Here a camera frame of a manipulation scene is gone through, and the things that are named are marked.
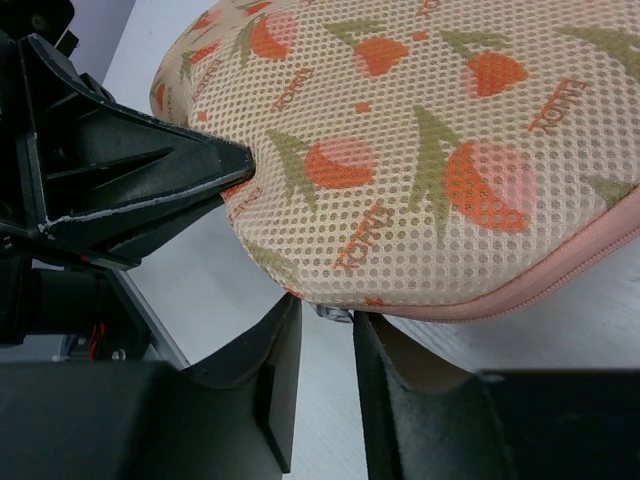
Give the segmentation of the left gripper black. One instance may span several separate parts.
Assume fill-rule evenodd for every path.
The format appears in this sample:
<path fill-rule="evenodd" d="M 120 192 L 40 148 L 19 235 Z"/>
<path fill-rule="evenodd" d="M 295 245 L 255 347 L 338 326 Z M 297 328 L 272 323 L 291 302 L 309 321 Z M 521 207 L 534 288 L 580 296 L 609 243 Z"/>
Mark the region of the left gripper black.
<path fill-rule="evenodd" d="M 250 151 L 114 102 L 69 60 L 74 16 L 70 1 L 1 4 L 2 247 L 129 270 L 250 179 Z"/>

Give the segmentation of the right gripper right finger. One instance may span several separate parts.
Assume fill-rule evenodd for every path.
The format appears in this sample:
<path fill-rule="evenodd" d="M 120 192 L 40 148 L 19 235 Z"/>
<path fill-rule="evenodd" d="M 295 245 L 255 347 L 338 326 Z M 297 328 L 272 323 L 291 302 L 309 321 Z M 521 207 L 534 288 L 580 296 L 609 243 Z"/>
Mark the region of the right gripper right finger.
<path fill-rule="evenodd" d="M 633 369 L 465 371 L 377 313 L 353 341 L 372 479 L 635 479 Z"/>

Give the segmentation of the floral mesh laundry bag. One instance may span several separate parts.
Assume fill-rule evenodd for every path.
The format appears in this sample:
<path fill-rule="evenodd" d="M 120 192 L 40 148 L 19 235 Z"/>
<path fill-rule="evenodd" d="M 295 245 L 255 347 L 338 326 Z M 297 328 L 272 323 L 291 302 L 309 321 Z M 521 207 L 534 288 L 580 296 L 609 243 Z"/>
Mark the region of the floral mesh laundry bag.
<path fill-rule="evenodd" d="M 313 304 L 487 318 L 639 233 L 635 1 L 222 1 L 150 104 L 250 148 L 228 220 Z"/>

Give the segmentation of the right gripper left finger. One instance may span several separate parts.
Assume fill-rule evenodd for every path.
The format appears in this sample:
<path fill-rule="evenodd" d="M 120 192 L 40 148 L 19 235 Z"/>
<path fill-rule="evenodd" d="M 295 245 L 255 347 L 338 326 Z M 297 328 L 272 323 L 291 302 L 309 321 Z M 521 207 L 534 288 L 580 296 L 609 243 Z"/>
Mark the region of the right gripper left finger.
<path fill-rule="evenodd" d="M 217 352 L 1 367 L 5 479 L 279 479 L 291 469 L 302 305 Z"/>

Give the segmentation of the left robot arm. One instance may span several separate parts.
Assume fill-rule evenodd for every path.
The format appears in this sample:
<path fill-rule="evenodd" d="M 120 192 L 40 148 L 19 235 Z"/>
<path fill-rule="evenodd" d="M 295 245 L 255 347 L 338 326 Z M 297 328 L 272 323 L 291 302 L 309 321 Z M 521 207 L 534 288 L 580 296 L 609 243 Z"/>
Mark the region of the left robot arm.
<path fill-rule="evenodd" d="M 63 335 L 63 358 L 151 342 L 117 280 L 250 179 L 248 148 L 118 104 L 70 55 L 69 1 L 1 5 L 1 342 Z"/>

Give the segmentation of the aluminium front rail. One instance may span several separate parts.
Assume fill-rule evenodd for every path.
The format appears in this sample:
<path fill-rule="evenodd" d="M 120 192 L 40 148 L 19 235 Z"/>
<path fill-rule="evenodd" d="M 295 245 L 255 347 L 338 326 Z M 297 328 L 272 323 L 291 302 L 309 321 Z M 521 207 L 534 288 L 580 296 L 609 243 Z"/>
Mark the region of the aluminium front rail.
<path fill-rule="evenodd" d="M 149 331 L 149 351 L 153 350 L 155 354 L 147 354 L 147 357 L 167 361 L 178 370 L 188 368 L 190 362 L 184 352 L 131 277 L 122 271 L 109 271 L 107 278 L 115 292 L 122 298 L 124 306 L 133 310 L 133 316 L 141 320 Z"/>

